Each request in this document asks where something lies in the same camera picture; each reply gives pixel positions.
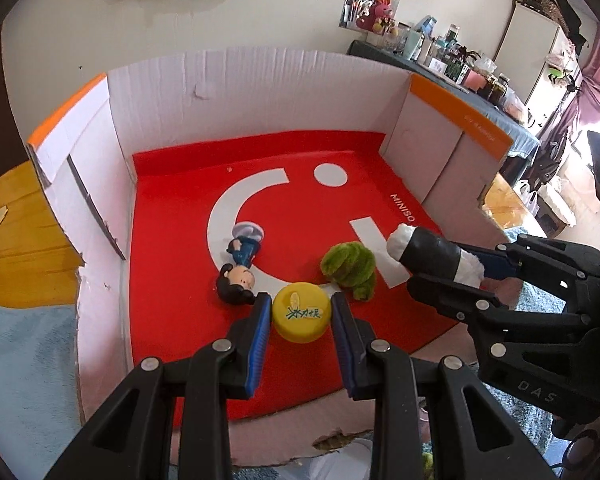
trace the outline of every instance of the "blue outfit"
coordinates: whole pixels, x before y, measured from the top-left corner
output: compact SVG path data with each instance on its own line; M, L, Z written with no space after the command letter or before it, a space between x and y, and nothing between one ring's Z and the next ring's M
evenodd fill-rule
M234 240L239 240L242 244L239 251L234 249ZM234 240L231 240L226 251L234 257L236 265L241 265L250 269L253 257L260 250L260 242L247 236L238 236L237 238L234 238Z

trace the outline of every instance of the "black hair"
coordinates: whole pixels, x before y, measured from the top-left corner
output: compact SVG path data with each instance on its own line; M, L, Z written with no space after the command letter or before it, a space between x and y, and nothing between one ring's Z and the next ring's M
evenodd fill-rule
M224 274L232 270L232 264L225 264L220 269L220 275L216 279L216 290L218 298L230 305L252 305L256 301L256 297L250 290L247 290L241 285L231 285L229 278Z

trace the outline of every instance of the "woven basket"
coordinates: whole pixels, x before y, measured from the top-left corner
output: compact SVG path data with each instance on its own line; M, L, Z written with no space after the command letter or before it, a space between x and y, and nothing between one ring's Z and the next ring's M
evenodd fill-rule
M529 7L536 12L539 12L543 16L548 17L550 20L554 21L558 25L562 27L564 31L564 35L569 37L571 35L571 31L567 25L567 22L560 11L560 7L556 0L516 0L520 2L526 7Z

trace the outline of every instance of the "red mat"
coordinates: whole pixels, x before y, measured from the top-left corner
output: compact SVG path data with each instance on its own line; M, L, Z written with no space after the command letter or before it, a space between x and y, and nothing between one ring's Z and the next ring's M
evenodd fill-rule
M438 230L378 155L381 134L285 132L204 142L134 156L138 193L130 263L130 323L134 361L192 355L225 336L249 307L222 304L218 270L206 229L211 209L236 182L283 168L289 183L250 197L238 221L260 224L266 237L254 264L288 282L324 283L319 263L337 243L356 240L349 221L371 216L387 238L406 219ZM348 180L327 187L314 177L319 164L337 164ZM404 285L389 289L380 275L369 303L352 301L355 316L408 352L454 324L413 301ZM296 345L271 330L262 382L250 401L232 401L229 418L291 408L342 387L333 339Z

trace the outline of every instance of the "white dot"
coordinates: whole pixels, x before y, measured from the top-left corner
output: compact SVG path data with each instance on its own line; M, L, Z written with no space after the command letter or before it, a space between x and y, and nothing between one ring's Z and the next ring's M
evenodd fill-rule
M340 187L344 186L349 179L349 175L337 164L321 164L314 170L315 179L323 186Z

